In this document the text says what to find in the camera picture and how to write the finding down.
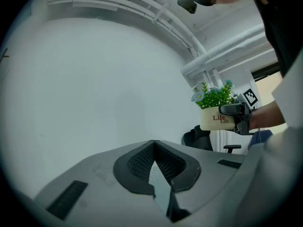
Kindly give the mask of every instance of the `black slot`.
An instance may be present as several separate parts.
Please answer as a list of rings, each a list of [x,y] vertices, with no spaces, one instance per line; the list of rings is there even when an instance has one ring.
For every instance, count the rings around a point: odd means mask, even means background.
[[[218,161],[218,163],[221,164],[221,165],[224,165],[224,166],[229,166],[229,167],[237,168],[237,169],[239,169],[240,166],[242,165],[239,162],[228,161],[228,160],[223,160],[223,159]]]
[[[64,220],[87,185],[88,183],[73,181],[46,210]]]
[[[155,195],[154,187],[149,184],[154,161],[174,192],[189,190],[201,173],[201,166],[195,158],[159,140],[150,140],[118,158],[114,175],[130,192]]]

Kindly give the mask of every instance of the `office chair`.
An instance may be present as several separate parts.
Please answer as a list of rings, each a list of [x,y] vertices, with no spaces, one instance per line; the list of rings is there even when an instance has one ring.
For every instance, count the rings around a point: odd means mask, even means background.
[[[200,125],[197,125],[190,132],[183,135],[182,145],[213,151],[209,135],[210,131],[203,131],[200,129]],[[241,147],[241,145],[226,145],[224,149],[228,149],[228,153],[231,154],[233,149],[241,149]]]

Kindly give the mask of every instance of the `blue flower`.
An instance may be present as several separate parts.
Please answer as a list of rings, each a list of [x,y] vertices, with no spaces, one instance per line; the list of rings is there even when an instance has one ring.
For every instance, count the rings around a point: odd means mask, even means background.
[[[218,88],[218,87],[210,88],[211,93],[220,93],[221,91],[222,91],[222,88]]]
[[[232,85],[232,86],[233,86],[232,81],[230,81],[230,80],[225,80],[225,82],[226,82],[227,84],[230,84],[230,85]]]
[[[192,98],[191,98],[191,101],[192,102],[200,102],[202,101],[204,98],[204,92],[196,92]]]

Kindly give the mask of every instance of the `potted plant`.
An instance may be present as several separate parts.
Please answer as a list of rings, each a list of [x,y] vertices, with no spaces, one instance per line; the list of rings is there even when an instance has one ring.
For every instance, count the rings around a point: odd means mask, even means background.
[[[234,104],[238,95],[232,92],[233,84],[230,80],[221,88],[208,88],[205,82],[199,82],[194,87],[191,99],[201,109],[200,128],[204,131],[231,130],[235,127],[233,116],[223,115],[219,106]]]

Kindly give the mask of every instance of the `flower pot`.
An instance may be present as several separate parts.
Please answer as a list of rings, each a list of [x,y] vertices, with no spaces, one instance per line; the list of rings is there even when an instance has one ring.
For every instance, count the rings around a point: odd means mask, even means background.
[[[200,128],[203,131],[231,130],[235,127],[233,116],[219,112],[219,107],[203,109],[201,112]]]

